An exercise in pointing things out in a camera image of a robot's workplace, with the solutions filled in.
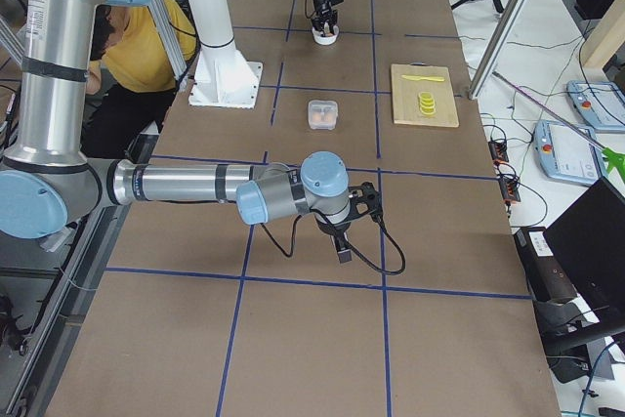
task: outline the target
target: computer monitor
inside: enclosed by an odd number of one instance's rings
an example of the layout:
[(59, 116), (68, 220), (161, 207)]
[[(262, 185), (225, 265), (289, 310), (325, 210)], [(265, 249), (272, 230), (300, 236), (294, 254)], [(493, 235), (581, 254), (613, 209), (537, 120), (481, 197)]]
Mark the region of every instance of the computer monitor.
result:
[(561, 353), (612, 336), (625, 352), (625, 197), (600, 178), (544, 232), (554, 256), (600, 322), (543, 338)]

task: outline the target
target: cardboard work surface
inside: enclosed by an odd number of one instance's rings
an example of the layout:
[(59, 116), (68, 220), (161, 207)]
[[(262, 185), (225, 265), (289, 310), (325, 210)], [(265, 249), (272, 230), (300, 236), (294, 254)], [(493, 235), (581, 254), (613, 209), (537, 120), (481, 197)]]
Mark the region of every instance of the cardboard work surface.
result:
[[(137, 203), (47, 417), (558, 415), (447, 0), (346, 0), (327, 48), (303, 2), (229, 0), (237, 48), (265, 65), (257, 104), (190, 107), (187, 89), (152, 163), (334, 151), (380, 190), (405, 273), (339, 264), (311, 217), (286, 259), (231, 204)], [(412, 62), (449, 69), (457, 129), (393, 124), (391, 63)], [(308, 127), (310, 100), (338, 103), (335, 130)], [(268, 224), (283, 246), (292, 222)], [(397, 269), (369, 218), (348, 234)]]

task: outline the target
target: white mounting base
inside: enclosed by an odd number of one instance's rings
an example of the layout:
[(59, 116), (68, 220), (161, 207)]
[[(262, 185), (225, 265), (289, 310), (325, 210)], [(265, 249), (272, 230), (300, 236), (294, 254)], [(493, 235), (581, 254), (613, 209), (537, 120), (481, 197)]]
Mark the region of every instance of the white mounting base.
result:
[(200, 56), (189, 104), (254, 107), (263, 74), (262, 63), (249, 63), (236, 51), (234, 64), (215, 61), (211, 68), (209, 71), (204, 56)]

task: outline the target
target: yellow plastic knife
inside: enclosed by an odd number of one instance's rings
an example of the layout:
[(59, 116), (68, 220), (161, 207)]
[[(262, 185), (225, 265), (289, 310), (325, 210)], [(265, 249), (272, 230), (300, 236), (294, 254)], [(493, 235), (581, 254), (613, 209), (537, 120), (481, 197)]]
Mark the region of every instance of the yellow plastic knife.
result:
[(426, 75), (401, 75), (401, 78), (406, 80), (413, 80), (418, 82), (419, 80), (428, 80), (430, 82), (444, 82), (445, 77), (426, 76)]

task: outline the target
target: cutting board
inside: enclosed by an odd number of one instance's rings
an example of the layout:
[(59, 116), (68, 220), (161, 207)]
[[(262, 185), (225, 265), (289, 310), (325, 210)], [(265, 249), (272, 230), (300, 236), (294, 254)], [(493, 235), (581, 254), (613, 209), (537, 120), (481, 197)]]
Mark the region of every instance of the cutting board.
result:
[[(429, 80), (407, 80), (401, 75), (443, 77), (442, 82)], [(393, 121), (395, 124), (412, 126), (458, 127), (458, 112), (453, 98), (451, 80), (447, 67), (391, 65), (391, 86), (393, 88)], [(419, 110), (419, 93), (434, 95), (436, 113), (427, 116)]]

